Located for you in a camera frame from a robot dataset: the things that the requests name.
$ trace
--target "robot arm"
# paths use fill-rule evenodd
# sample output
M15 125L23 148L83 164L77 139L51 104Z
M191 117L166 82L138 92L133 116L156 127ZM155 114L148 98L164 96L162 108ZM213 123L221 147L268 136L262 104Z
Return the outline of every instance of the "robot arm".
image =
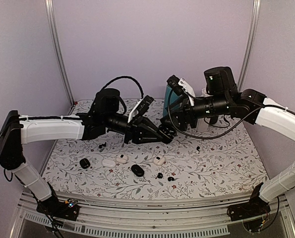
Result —
M11 171L38 199L37 211L50 216L76 220L79 206L74 201L60 202L52 189L34 167L26 160L22 144L42 140L90 140L106 133L106 128L124 134L124 142L135 144L149 142L170 143L176 131L170 126L156 127L143 115L153 98L140 100L130 116L117 113L119 102L126 108L116 89L97 93L88 113L61 117L20 116L9 112L0 132L0 165Z
M211 96L194 97L193 106L188 103L190 91L181 86L184 80L174 75L168 79L172 90L185 99L180 108L171 113L175 128L183 131L188 125L196 127L200 118L230 115L232 118L270 128L295 141L295 114L290 110L255 90L238 92L229 67L212 68L204 74L207 93ZM171 123L168 115L162 118L161 122ZM273 179L256 186L249 202L230 206L228 215L232 220L241 220L269 212L268 203L294 187L295 161Z

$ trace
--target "floral tablecloth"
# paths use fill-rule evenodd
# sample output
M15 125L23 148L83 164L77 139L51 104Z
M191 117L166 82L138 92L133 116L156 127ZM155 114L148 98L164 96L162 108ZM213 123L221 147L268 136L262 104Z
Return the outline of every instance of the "floral tablecloth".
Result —
M137 100L125 100L128 111ZM74 112L87 112L92 101L82 100ZM146 116L159 125L164 100L156 100ZM227 117L231 125L237 122ZM219 119L217 125L225 122ZM213 136L226 129L209 127L206 132L188 132ZM99 148L106 142L106 147ZM102 166L103 159L115 160L117 155L130 157L129 163L113 169ZM153 164L156 156L166 162ZM84 170L79 161L87 158L91 167ZM130 167L138 164L145 171L136 177ZM181 199L227 195L251 191L267 180L259 155L241 123L235 130L215 140L199 140L178 134L166 145L148 143L124 144L123 135L109 132L91 141L59 140L52 152L43 178L55 190L83 195L123 199Z

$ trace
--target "teal object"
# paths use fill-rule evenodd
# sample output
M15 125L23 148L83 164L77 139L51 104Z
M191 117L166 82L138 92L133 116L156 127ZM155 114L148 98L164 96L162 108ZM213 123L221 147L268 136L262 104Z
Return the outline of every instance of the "teal object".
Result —
M166 87L166 92L165 92L165 100L164 100L164 108L163 108L163 117L164 116L167 116L168 112L167 112L167 102L168 102L168 96L169 96L169 93L171 92L171 88L170 86L167 85ZM176 101L177 99L179 98L179 96L177 96L176 93L172 93L172 96L171 96L171 103L173 103L174 101Z

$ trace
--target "purple wall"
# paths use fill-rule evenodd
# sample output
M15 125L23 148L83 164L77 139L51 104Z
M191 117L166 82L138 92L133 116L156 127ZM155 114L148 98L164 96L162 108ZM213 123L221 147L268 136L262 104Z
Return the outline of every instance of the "purple wall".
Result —
M295 111L295 1L262 1L244 85ZM272 178L295 160L295 143L259 126L247 126ZM295 188L287 193L295 218Z
M68 111L44 1L0 1L0 128L8 111L56 115ZM40 168L50 143L24 147ZM0 238L7 237L22 187L8 183L0 166Z
M57 0L60 45L74 96L93 99L110 79L131 75L164 97L172 74L200 93L203 71L230 66L238 79L253 1ZM138 98L130 81L113 85Z

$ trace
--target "small black object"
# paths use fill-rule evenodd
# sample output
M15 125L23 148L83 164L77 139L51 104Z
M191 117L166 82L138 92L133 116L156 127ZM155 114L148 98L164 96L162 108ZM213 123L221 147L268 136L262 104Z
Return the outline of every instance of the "small black object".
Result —
M87 169L90 167L90 162L87 158L84 158L82 160L80 160L80 166L83 168L83 169Z
M106 146L107 146L107 143L104 142L104 144L99 145L99 149L102 149L102 147L106 147Z
M144 170L141 167L139 167L138 165L133 165L131 167L131 170L138 177L144 176Z

